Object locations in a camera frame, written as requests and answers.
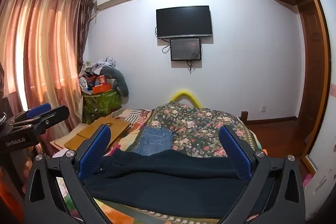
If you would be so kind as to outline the dark teal fleece pants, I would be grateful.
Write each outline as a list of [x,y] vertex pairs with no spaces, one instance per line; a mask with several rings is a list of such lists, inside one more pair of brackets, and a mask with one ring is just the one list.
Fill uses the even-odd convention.
[[102,157],[85,181],[94,198],[192,218],[223,217],[246,185],[227,157],[192,157],[172,149],[150,156],[118,149]]

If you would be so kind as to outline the green patterned storage bag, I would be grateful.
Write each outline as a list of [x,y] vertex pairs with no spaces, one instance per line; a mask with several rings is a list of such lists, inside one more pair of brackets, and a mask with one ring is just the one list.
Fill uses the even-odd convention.
[[99,93],[83,95],[83,123],[91,124],[93,121],[106,117],[121,108],[121,96],[116,89]]

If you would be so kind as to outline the colourful striped blanket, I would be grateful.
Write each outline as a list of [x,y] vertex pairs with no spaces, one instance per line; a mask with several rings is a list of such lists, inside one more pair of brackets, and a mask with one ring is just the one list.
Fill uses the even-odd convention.
[[107,118],[126,121],[129,122],[130,125],[129,128],[110,145],[107,149],[106,155],[112,155],[116,149],[126,151],[134,143],[137,135],[150,116],[151,111],[145,109],[121,109],[109,114]]

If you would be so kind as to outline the floral dark green bedspread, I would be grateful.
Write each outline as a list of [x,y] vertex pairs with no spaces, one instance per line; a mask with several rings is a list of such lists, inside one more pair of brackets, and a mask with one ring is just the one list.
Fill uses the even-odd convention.
[[256,151],[261,144],[242,120],[230,113],[171,101],[153,109],[147,125],[173,132],[172,149],[193,157],[225,157],[219,129],[230,126],[239,139]]

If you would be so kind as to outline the folded blue jeans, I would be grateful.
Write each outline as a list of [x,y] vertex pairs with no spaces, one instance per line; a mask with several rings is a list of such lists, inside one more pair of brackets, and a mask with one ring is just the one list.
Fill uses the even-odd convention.
[[133,152],[142,156],[150,156],[155,153],[172,149],[172,145],[172,131],[165,128],[152,128],[146,126],[139,139],[139,144]]

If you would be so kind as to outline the orange box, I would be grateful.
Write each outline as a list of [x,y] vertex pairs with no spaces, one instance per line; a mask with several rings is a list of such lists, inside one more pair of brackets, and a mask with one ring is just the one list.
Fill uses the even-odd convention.
[[111,84],[96,85],[92,88],[92,94],[104,93],[112,89]]

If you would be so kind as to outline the grey plush pillow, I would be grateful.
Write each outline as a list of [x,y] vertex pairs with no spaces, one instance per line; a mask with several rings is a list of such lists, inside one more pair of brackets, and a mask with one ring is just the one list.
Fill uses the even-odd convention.
[[100,75],[105,76],[107,79],[113,79],[114,82],[112,87],[114,89],[118,89],[123,97],[129,96],[129,89],[126,84],[126,80],[120,71],[111,67],[103,67],[101,69]]

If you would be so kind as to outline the pink orange curtain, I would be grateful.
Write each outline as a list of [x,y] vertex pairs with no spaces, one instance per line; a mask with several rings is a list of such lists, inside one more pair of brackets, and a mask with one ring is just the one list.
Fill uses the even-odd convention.
[[11,111],[44,103],[70,111],[47,130],[46,140],[67,135],[81,122],[78,73],[88,8],[87,0],[1,0],[1,64]]

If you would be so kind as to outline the brown wooden door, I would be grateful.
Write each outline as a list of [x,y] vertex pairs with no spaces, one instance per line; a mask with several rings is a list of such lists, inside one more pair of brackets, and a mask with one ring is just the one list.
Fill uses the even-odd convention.
[[315,132],[325,108],[327,80],[329,77],[329,48],[325,22],[313,1],[299,7],[305,42],[305,83],[299,112],[302,135]]

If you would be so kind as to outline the yellow foam bed rail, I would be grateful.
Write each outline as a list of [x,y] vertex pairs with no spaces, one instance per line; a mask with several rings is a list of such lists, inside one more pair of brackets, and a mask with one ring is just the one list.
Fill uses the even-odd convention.
[[188,90],[184,90],[184,89],[179,90],[176,93],[174,93],[170,100],[178,102],[182,99],[188,100],[194,107],[197,107],[197,108],[203,107],[202,104],[197,99],[197,97],[192,92]]

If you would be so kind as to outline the small black wall screen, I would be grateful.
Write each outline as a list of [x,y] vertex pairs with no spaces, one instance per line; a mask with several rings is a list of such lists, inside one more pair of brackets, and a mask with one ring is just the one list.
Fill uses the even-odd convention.
[[200,61],[202,58],[201,47],[199,38],[171,39],[171,61]]

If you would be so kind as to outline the black wall television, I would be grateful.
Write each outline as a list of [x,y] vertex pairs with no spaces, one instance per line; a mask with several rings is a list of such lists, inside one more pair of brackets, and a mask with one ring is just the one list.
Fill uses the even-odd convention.
[[156,32],[160,39],[211,37],[209,6],[181,6],[156,10]]

